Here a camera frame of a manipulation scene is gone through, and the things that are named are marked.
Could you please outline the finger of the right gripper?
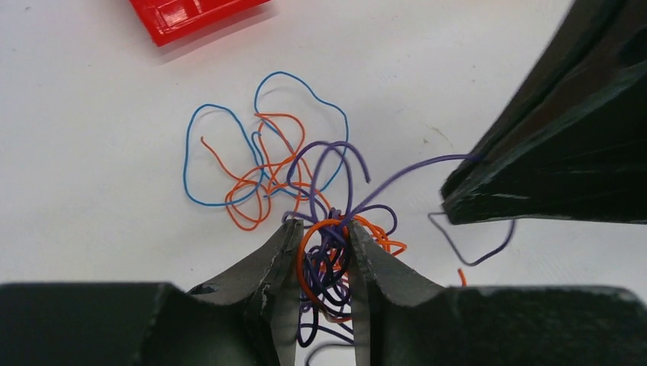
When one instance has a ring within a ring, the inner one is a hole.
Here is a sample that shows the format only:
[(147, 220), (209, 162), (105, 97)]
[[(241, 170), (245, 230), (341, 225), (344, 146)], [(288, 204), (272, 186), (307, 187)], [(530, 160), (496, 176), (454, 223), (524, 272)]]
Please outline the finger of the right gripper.
[(576, 1), (442, 187), (454, 224), (646, 222), (646, 3)]

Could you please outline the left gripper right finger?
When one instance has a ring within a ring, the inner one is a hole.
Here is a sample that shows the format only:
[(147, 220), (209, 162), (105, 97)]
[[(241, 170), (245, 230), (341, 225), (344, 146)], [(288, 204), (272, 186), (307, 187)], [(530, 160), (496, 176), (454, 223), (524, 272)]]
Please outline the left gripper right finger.
[(445, 290), (387, 253), (358, 221), (349, 225), (348, 268), (357, 365), (434, 365), (429, 317)]

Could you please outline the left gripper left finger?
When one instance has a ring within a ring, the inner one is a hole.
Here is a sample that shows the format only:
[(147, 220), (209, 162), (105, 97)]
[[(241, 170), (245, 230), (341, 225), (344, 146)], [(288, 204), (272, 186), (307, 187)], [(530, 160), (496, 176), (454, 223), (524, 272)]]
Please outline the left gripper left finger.
[(295, 363), (303, 236), (303, 222), (287, 220), (256, 251), (188, 291), (214, 310), (207, 328), (217, 365)]

